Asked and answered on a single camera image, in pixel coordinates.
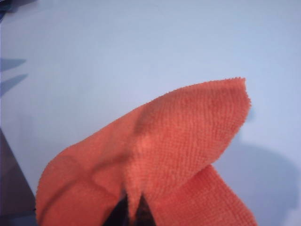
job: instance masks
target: orange towel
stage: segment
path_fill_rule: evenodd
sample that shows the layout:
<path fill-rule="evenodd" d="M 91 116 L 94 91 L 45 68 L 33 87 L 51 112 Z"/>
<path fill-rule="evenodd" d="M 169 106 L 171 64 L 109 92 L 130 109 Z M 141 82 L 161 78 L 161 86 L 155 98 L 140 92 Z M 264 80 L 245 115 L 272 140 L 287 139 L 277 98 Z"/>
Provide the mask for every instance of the orange towel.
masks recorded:
<path fill-rule="evenodd" d="M 38 224 L 100 226 L 125 190 L 131 222 L 143 195 L 158 226 L 257 225 L 211 165 L 249 108 L 245 79 L 234 78 L 176 89 L 132 110 L 47 165 Z"/>

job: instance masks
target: white background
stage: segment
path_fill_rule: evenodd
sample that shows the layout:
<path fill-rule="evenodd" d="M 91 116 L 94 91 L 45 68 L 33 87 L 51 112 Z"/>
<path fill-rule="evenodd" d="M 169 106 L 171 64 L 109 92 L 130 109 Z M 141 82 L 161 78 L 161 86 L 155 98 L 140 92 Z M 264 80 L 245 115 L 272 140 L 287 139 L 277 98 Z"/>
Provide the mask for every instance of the white background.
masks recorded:
<path fill-rule="evenodd" d="M 215 163 L 261 226 L 301 224 L 301 1 L 27 0 L 1 23 L 1 127 L 33 190 L 65 147 L 173 89 L 245 77 Z"/>

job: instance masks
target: microfiber cloth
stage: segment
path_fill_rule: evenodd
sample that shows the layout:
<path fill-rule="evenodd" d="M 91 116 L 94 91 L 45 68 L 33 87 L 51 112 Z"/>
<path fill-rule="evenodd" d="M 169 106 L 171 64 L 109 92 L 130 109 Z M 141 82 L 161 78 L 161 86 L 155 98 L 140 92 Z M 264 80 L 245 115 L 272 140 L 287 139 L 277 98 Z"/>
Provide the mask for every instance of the microfiber cloth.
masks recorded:
<path fill-rule="evenodd" d="M 245 79 L 234 78 L 132 110 L 50 161 L 36 194 L 38 224 L 101 226 L 125 191 L 131 223 L 143 196 L 158 226 L 257 225 L 211 165 L 250 106 Z"/>

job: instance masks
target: light blue surface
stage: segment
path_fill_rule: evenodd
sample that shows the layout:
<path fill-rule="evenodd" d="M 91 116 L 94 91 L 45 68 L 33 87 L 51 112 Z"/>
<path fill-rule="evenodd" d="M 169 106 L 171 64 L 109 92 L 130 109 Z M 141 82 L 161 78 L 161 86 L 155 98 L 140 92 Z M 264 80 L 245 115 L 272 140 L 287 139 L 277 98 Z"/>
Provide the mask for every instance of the light blue surface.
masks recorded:
<path fill-rule="evenodd" d="M 133 108 L 246 77 L 253 116 L 215 165 L 259 225 L 299 226 L 300 21 L 298 0 L 23 5 L 1 24 L 3 132 L 35 192 L 55 155 Z"/>

